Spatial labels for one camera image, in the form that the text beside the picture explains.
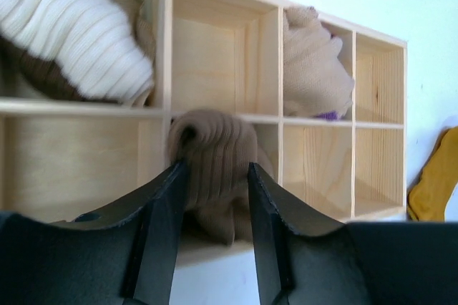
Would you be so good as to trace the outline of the tan ribbed sock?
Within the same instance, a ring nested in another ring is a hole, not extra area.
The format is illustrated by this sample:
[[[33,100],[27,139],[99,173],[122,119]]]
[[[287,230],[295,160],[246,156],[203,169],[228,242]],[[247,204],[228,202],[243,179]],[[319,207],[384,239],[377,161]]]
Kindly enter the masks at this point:
[[[258,163],[274,173],[254,126],[217,110],[191,110],[172,121],[167,151],[171,162],[189,165],[185,210],[193,225],[225,245],[251,242],[248,168]]]

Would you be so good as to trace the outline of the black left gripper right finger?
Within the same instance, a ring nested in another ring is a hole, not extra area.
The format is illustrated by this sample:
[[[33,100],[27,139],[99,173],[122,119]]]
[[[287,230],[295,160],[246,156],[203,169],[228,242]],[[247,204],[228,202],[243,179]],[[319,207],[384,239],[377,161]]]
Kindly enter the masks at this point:
[[[262,304],[455,304],[457,224],[342,223],[250,164]]]

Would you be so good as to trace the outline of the wooden compartment tray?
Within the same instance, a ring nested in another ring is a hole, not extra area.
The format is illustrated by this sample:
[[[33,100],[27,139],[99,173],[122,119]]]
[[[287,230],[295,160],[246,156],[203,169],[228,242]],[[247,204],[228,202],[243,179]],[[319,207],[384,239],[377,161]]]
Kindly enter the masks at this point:
[[[1,48],[1,209],[72,221],[150,182],[172,162],[167,137],[186,112],[217,110],[254,126],[273,179],[338,221],[406,209],[406,43],[319,11],[341,38],[355,85],[340,120],[283,114],[284,0],[137,0],[155,37],[145,105],[56,100]],[[211,238],[179,255],[204,261],[251,248]]]

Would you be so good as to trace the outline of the cream rolled sock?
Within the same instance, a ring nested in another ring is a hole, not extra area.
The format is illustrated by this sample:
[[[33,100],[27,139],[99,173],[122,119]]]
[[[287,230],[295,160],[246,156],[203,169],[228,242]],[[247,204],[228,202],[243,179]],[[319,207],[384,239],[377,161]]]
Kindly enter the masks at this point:
[[[56,100],[141,107],[155,86],[155,37],[137,0],[1,0],[1,48]]]

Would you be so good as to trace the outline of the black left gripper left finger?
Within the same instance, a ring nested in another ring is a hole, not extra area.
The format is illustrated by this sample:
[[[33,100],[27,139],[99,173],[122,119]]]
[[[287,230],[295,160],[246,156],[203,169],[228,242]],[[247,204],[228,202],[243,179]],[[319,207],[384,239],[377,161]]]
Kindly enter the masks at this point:
[[[73,221],[1,213],[3,304],[167,304],[185,209],[178,162]]]

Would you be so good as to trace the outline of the mustard orange sock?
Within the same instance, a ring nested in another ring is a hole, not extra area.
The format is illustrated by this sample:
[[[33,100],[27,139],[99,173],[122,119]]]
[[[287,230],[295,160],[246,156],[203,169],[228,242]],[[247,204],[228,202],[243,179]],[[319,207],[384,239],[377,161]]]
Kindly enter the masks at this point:
[[[457,128],[441,132],[418,183],[407,197],[413,221],[445,221],[449,199],[457,185]]]

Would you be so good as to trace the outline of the beige rolled sock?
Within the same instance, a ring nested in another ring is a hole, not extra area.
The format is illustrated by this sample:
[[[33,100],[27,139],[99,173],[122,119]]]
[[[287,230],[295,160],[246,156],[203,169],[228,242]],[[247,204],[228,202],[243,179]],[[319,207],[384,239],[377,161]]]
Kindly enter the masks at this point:
[[[342,47],[314,7],[283,10],[283,114],[332,121],[345,116],[355,82],[338,59]]]

